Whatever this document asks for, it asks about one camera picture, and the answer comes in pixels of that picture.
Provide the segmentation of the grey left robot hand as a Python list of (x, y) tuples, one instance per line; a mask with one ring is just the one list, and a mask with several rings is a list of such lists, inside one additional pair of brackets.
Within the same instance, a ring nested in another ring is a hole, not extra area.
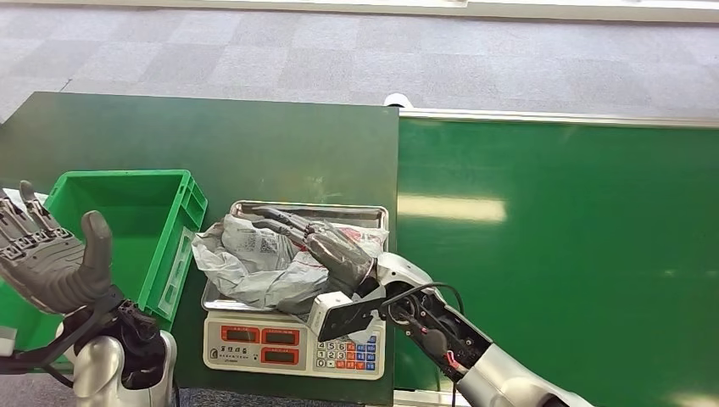
[(68, 314), (112, 286), (112, 231), (96, 211), (81, 217), (84, 241), (60, 225), (26, 180), (21, 209), (1, 191), (1, 278), (28, 303), (48, 314)]

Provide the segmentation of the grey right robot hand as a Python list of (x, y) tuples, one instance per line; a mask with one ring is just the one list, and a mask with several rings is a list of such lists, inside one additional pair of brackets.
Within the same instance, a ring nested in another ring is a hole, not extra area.
[(261, 217), (254, 226), (287, 237), (327, 268), (332, 292), (364, 298), (378, 287), (372, 277), (376, 260), (331, 223), (307, 220), (269, 206), (259, 206), (254, 213)]

